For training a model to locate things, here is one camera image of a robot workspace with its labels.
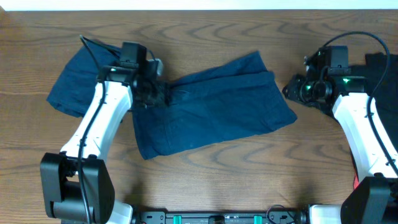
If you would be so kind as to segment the navy blue shorts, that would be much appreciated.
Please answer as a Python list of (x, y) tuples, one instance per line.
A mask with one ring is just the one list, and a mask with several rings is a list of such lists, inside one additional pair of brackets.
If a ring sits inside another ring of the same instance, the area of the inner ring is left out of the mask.
[(136, 108), (132, 118), (139, 152), (148, 160), (271, 133), (297, 115), (253, 52), (173, 82), (168, 106)]

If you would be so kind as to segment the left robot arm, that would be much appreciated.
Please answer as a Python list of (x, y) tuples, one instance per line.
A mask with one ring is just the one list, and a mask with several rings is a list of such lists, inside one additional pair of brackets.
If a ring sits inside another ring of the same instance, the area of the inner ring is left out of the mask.
[(65, 223), (133, 222), (133, 207), (115, 199), (108, 152), (129, 110), (169, 103), (169, 88), (158, 79), (162, 61), (147, 59), (150, 50), (135, 42), (107, 50), (117, 61), (97, 66), (94, 97), (78, 129), (58, 154), (47, 152), (40, 162), (45, 212)]

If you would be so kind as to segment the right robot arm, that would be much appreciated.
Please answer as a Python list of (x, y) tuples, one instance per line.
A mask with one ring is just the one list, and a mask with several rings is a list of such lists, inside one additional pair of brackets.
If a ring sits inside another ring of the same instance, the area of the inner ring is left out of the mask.
[(297, 223), (397, 223), (397, 151), (367, 91), (353, 75), (345, 46), (323, 46), (305, 58), (307, 74), (295, 75), (284, 96), (331, 116), (342, 127), (358, 186), (341, 205), (308, 205)]

